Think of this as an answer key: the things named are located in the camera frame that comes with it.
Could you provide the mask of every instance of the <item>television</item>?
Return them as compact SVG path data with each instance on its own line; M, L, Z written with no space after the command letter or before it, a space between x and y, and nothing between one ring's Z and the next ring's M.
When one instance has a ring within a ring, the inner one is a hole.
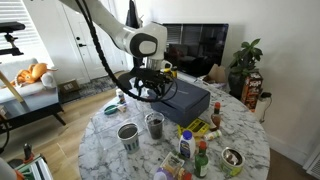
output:
M209 73L221 64L228 24L163 23L168 30L165 59L191 76Z

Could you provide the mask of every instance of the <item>green bottle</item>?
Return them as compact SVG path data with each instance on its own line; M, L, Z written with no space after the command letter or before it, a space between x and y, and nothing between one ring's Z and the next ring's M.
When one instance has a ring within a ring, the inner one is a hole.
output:
M195 156L194 174L198 178L204 178L207 175L209 159L206 155L207 144L204 141L200 142L199 153Z

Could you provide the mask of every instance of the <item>rug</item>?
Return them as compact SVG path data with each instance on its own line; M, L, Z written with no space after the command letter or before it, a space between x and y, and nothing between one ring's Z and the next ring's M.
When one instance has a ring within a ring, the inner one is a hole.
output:
M80 89L69 93L59 93L60 103L80 100L116 87L109 76L93 79L89 83L80 84Z

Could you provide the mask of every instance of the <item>stuffed animal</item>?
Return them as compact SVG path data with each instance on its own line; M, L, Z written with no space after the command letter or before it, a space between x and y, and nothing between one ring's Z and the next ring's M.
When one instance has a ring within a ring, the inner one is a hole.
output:
M28 70L20 70L14 80L11 81L11 84L17 87L21 87L23 83L32 84L38 81L46 72L56 70L48 69L45 63L31 64Z

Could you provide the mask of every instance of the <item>marble table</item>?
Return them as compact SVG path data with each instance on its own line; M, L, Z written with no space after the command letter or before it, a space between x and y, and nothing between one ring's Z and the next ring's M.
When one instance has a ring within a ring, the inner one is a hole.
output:
M242 172L231 179L266 179L269 171L270 152L265 132L253 114L229 94L195 83L211 92L210 107L200 118L208 121L213 113L213 104L221 103L222 137L208 142L207 155L209 169L205 179L226 179L219 169L220 154L225 147L241 152L246 162ZM104 115L103 110L116 102L116 98L103 106L89 122L79 147L79 169L82 179L153 179L161 162L172 150L178 150L179 138L175 123L166 119L164 136L152 140L144 117L152 112L150 104L126 97L128 108L125 113ZM138 124L140 150L128 155L117 138L117 130L122 124ZM193 172L193 162L187 161L184 167Z

